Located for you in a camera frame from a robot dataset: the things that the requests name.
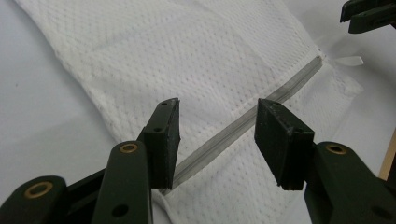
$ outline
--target perforated fabric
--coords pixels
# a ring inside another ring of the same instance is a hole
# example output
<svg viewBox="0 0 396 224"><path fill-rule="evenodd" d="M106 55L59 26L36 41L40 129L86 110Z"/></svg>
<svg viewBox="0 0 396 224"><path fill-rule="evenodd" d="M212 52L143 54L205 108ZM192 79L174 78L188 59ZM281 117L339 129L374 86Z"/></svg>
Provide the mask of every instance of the perforated fabric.
<svg viewBox="0 0 396 224"><path fill-rule="evenodd" d="M354 80L338 76L325 63L284 106L321 142L332 138L361 91ZM200 173L165 197L155 191L154 198L176 223L284 223L296 194L276 185L251 128Z"/></svg>
<svg viewBox="0 0 396 224"><path fill-rule="evenodd" d="M319 55L276 0L16 1L118 141L136 139L156 104L178 97L177 162ZM331 135L357 93L340 91L350 87L331 70L311 81L319 87L287 102L318 127L319 136ZM259 158L247 133L197 176L166 197L157 192L156 199L175 223L274 223L291 196L276 188Z"/></svg>

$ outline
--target gray zipper tape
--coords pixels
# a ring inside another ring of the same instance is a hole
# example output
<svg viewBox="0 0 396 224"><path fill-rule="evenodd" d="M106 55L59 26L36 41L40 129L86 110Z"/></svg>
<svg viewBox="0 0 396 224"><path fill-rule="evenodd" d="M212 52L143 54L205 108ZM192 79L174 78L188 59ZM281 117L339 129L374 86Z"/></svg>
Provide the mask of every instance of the gray zipper tape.
<svg viewBox="0 0 396 224"><path fill-rule="evenodd" d="M281 104L284 103L299 91L321 67L322 59L318 56L301 69L287 83L266 97L266 99L276 101ZM184 183L204 169L222 151L253 127L256 121L256 114L257 106L255 105L243 116L191 153L188 158L176 167L173 188L177 188L180 184ZM160 193L163 195L168 194L170 191L170 189L160 189Z"/></svg>

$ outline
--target black clamp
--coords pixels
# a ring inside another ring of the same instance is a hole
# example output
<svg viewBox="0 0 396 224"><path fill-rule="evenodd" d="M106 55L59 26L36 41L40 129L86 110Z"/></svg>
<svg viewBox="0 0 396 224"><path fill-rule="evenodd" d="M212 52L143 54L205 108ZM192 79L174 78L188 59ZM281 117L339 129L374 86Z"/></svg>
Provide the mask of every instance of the black clamp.
<svg viewBox="0 0 396 224"><path fill-rule="evenodd" d="M158 104L137 141L113 147L106 169L67 187L40 176L17 188L0 223L152 223L151 189L171 189L180 142L179 100Z"/></svg>
<svg viewBox="0 0 396 224"><path fill-rule="evenodd" d="M315 224L396 223L395 190L349 147L315 144L314 132L285 106L259 100L255 140L276 182L301 190Z"/></svg>
<svg viewBox="0 0 396 224"><path fill-rule="evenodd" d="M392 25L396 28L396 1L350 0L343 5L340 22L350 21L349 33L361 34Z"/></svg>

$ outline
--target white garment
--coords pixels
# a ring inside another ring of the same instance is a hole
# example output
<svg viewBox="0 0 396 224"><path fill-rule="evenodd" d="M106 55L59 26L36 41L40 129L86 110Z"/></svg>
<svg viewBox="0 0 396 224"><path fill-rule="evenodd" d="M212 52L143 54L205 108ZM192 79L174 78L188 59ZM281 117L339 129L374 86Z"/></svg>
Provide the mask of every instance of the white garment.
<svg viewBox="0 0 396 224"><path fill-rule="evenodd" d="M156 104L180 99L177 163L323 57L276 0L17 0L118 141L136 139ZM329 139L359 86L326 63L285 105ZM283 191L244 134L163 197L175 223L275 223Z"/></svg>

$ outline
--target zipper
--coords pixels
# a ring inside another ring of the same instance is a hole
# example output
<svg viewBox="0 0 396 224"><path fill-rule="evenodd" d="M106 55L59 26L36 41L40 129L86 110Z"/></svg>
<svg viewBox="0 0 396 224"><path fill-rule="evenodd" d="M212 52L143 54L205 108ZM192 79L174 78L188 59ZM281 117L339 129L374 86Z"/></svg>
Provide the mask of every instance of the zipper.
<svg viewBox="0 0 396 224"><path fill-rule="evenodd" d="M299 91L311 77L322 67L321 57L314 58L309 64L294 75L288 82L266 97L268 100L284 103L297 91ZM217 133L197 150L182 161L175 170L173 188L177 188L199 171L204 169L222 151L229 147L242 134L254 126L257 115L257 106L249 109L239 119L231 123L225 129ZM170 189L160 189L162 195L170 192Z"/></svg>

